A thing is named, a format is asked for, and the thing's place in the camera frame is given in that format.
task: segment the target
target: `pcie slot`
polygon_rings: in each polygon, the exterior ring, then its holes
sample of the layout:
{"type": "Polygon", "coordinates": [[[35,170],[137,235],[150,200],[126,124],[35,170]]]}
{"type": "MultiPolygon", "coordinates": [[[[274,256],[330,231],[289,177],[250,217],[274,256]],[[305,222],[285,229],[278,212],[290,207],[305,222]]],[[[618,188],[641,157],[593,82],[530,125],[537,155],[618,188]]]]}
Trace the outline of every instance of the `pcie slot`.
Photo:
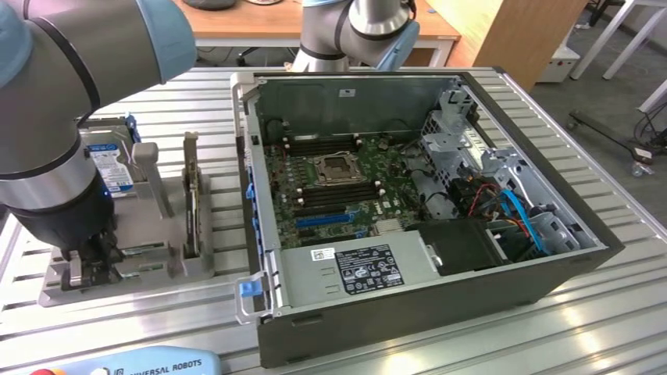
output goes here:
{"type": "Polygon", "coordinates": [[[326,207],[311,207],[309,209],[298,209],[294,211],[294,217],[327,215],[333,213],[346,213],[345,205],[329,205],[326,207]]]}

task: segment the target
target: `cpu socket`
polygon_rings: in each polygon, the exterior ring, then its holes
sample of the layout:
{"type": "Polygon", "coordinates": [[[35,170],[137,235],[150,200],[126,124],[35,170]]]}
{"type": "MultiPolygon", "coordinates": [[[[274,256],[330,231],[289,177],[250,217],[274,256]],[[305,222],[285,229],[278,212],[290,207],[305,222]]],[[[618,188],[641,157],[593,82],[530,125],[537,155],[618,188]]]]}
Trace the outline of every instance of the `cpu socket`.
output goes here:
{"type": "Polygon", "coordinates": [[[313,158],[317,169],[318,185],[331,186],[353,184],[366,180],[362,175],[358,158],[351,154],[327,155],[313,158]]]}

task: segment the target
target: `warning label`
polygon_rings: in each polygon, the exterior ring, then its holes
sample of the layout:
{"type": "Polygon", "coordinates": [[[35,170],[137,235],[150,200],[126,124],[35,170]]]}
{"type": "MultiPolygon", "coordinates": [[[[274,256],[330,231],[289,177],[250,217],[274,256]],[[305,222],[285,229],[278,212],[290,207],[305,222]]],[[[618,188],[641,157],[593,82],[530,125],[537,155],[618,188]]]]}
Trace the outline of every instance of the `warning label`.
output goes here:
{"type": "Polygon", "coordinates": [[[338,252],[337,263],[349,295],[405,284],[389,245],[338,252]]]}

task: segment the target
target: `blue latch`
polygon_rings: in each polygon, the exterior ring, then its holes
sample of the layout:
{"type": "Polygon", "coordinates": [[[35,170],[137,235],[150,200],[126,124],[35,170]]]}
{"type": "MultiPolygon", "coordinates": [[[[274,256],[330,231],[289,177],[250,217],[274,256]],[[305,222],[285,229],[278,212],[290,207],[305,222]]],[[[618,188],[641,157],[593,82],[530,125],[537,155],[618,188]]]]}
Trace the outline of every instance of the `blue latch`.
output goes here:
{"type": "Polygon", "coordinates": [[[250,183],[249,188],[246,189],[246,199],[253,199],[255,197],[255,185],[250,183]]]}
{"type": "Polygon", "coordinates": [[[241,296],[243,298],[255,297],[257,295],[262,295],[262,281],[247,281],[241,283],[241,296]]]}

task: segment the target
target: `aluminum extrusion table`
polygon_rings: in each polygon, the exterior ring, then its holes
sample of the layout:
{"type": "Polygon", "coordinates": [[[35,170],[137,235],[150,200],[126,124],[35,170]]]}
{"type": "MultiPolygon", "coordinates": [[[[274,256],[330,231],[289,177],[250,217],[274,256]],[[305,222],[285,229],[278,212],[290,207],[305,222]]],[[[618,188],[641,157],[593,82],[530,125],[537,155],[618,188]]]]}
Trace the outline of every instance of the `aluminum extrusion table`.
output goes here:
{"type": "MultiPolygon", "coordinates": [[[[233,281],[247,274],[249,260],[233,71],[195,69],[98,115],[134,113],[145,140],[161,146],[161,172],[170,176],[183,164],[183,133],[199,132],[199,160],[213,177],[217,275],[187,287],[43,309],[37,297],[51,250],[11,217],[0,235],[0,373],[147,345],[211,350],[226,373],[249,375],[667,372],[665,228],[513,80],[492,69],[470,72],[626,243],[600,269],[536,305],[274,370],[261,368],[255,327],[241,326],[234,316],[233,281]]],[[[505,139],[485,114],[481,124],[496,141],[505,139]]]]}

